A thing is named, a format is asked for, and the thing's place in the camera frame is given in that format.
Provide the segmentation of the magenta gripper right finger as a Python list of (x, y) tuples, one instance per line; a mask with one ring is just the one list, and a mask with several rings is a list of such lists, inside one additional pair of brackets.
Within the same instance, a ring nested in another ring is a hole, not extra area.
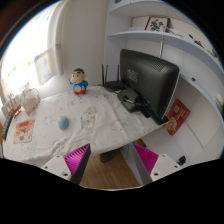
[(144, 185), (150, 184), (182, 169), (182, 167), (167, 154), (157, 155), (149, 149), (137, 144), (133, 144), (133, 147), (133, 158)]

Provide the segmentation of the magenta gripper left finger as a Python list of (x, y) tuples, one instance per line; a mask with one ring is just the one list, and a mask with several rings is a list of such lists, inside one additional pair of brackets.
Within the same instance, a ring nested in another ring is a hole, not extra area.
[(54, 156), (42, 166), (42, 169), (79, 185), (90, 155), (91, 147), (86, 144), (65, 156)]

